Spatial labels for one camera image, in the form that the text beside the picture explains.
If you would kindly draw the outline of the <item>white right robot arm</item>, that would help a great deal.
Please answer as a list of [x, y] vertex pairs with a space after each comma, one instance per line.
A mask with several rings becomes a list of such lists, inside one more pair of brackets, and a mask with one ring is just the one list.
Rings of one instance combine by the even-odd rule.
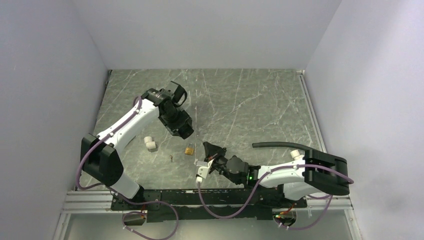
[[253, 148], [289, 148], [291, 161], [276, 165], [251, 165], [236, 155], [226, 158], [226, 148], [203, 143], [205, 158], [195, 166], [196, 183], [200, 185], [216, 171], [235, 185], [244, 188], [276, 189], [276, 203], [289, 207], [294, 201], [314, 194], [346, 196], [354, 180], [348, 176], [347, 160], [312, 147], [293, 142], [256, 142]]

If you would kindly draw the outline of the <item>white pipe elbow left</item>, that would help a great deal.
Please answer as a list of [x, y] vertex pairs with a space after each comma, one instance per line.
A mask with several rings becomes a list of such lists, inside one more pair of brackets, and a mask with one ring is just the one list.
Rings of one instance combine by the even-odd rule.
[[157, 151], [157, 149], [158, 149], [157, 144], [156, 144], [156, 142], [154, 141], [154, 139], [151, 136], [146, 136], [143, 139], [143, 141], [144, 141], [144, 144], [145, 144], [146, 149], [149, 152], [155, 152], [155, 151]]

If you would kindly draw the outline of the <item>white pipe elbow right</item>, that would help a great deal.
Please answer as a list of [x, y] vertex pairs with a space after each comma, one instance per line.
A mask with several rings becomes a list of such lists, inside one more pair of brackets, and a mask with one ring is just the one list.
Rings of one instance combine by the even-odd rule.
[[292, 150], [290, 155], [294, 161], [302, 160], [304, 158], [304, 154], [301, 154], [299, 150]]

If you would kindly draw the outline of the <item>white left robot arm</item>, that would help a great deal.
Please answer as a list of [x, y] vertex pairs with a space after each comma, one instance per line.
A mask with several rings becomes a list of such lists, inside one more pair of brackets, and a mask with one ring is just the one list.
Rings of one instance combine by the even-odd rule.
[[112, 191], [124, 196], [124, 204], [131, 210], [139, 209], [145, 189], [124, 172], [120, 153], [146, 126], [159, 120], [174, 137], [187, 139], [194, 133], [193, 121], [182, 105], [188, 92], [171, 81], [160, 90], [150, 88], [133, 101], [132, 108], [117, 122], [100, 133], [88, 133], [81, 140], [81, 160], [75, 184], [80, 190], [91, 189], [80, 183], [83, 172]]

